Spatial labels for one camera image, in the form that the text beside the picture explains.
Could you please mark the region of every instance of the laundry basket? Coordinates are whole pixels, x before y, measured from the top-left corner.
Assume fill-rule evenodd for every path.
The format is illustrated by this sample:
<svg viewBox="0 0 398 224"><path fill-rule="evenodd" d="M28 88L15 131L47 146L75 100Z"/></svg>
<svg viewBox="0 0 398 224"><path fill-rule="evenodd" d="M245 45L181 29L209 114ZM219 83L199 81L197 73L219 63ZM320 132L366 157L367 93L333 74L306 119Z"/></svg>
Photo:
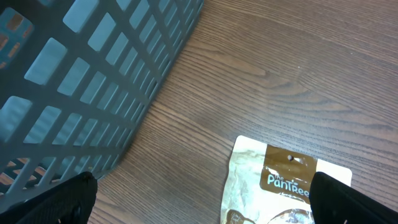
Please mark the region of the laundry basket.
<svg viewBox="0 0 398 224"><path fill-rule="evenodd" d="M115 167L202 5L0 1L0 212Z"/></svg>

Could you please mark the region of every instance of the snack bag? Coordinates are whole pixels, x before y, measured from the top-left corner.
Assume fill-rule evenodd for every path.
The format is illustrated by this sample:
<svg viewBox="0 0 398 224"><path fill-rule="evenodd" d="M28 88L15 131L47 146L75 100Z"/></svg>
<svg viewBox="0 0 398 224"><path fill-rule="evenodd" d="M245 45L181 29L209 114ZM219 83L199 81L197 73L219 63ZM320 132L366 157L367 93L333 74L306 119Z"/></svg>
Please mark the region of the snack bag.
<svg viewBox="0 0 398 224"><path fill-rule="evenodd" d="M229 161L221 223L314 223L308 196L318 171L351 185L347 168L239 136Z"/></svg>

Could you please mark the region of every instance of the black object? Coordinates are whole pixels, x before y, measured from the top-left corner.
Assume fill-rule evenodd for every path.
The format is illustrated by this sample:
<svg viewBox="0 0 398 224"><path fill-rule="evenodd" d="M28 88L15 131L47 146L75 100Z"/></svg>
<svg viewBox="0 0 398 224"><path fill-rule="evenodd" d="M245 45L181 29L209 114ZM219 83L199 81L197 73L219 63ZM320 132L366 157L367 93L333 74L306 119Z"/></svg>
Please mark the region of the black object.
<svg viewBox="0 0 398 224"><path fill-rule="evenodd" d="M83 172L0 214L3 224L87 223L95 204L97 180Z"/></svg>
<svg viewBox="0 0 398 224"><path fill-rule="evenodd" d="M398 223L398 213L329 175L315 173L310 203L316 224Z"/></svg>

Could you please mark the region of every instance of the wood grain surface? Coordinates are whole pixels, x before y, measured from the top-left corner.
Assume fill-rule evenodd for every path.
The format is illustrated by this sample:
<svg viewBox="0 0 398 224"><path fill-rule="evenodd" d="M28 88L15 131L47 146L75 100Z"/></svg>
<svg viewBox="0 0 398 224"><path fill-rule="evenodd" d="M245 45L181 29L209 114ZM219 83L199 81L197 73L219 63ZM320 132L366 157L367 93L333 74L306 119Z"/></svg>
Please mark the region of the wood grain surface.
<svg viewBox="0 0 398 224"><path fill-rule="evenodd" d="M398 2L207 0L92 223L219 223L239 135L398 210Z"/></svg>

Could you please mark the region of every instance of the brown label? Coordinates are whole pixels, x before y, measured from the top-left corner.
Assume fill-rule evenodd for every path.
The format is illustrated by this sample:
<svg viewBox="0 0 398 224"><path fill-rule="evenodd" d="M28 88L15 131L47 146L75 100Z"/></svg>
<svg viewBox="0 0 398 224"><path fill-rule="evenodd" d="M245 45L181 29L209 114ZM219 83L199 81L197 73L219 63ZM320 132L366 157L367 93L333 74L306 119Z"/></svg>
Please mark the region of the brown label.
<svg viewBox="0 0 398 224"><path fill-rule="evenodd" d="M309 204L316 168L317 160L310 156L268 145L260 187Z"/></svg>
<svg viewBox="0 0 398 224"><path fill-rule="evenodd" d="M8 36L5 34L0 34L0 50L3 49L3 47L7 44L8 42Z"/></svg>
<svg viewBox="0 0 398 224"><path fill-rule="evenodd" d="M24 18L20 14L15 13L11 20L7 23L7 28L9 30L17 30L23 20Z"/></svg>
<svg viewBox="0 0 398 224"><path fill-rule="evenodd" d="M14 56L15 52L17 52L17 50L19 49L19 46L21 44L19 42L17 42L13 48L10 50L10 52L8 53L8 57L11 58L12 56Z"/></svg>

